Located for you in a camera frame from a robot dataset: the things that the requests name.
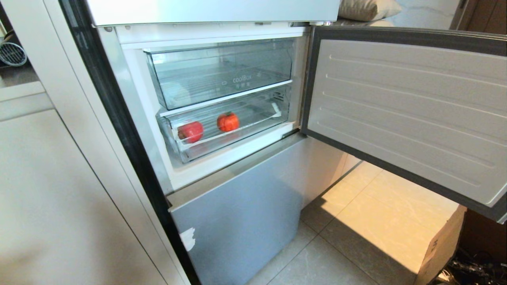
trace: tiled floor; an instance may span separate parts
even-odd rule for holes
[[[412,284],[457,206],[363,162],[303,209],[294,240],[248,285]]]

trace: open freezer door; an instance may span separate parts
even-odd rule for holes
[[[302,132],[499,220],[507,38],[397,28],[312,32]]]

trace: black refrigerator trim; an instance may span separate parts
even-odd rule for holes
[[[462,204],[492,220],[498,221],[505,215],[507,212],[507,193],[504,194],[493,207],[488,207],[438,183],[308,129],[310,105],[312,101],[313,85],[315,81],[315,72],[317,70],[321,40],[345,40],[416,45],[507,56],[506,36],[485,33],[407,28],[314,27],[312,29],[310,39],[309,59],[303,91],[304,102],[301,124],[301,132],[303,134],[318,139],[330,146],[350,153],[361,160],[375,164],[389,172],[430,189],[433,192]]]
[[[190,283],[201,284],[187,250],[179,237],[174,220],[168,211],[169,204],[142,145],[105,51],[100,44],[98,32],[92,27],[85,2],[60,0],[60,6],[88,74],[165,234],[169,238]]]

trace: tomato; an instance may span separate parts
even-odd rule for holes
[[[218,117],[216,126],[223,132],[230,132],[239,128],[239,119],[235,113],[227,112]]]
[[[204,128],[199,122],[192,122],[181,127],[178,127],[178,137],[180,139],[187,139],[188,143],[195,143],[202,138]]]

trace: transparent drawer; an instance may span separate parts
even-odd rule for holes
[[[214,43],[148,53],[168,110],[290,80],[294,39]]]
[[[287,121],[290,86],[272,88],[159,118],[183,163]]]

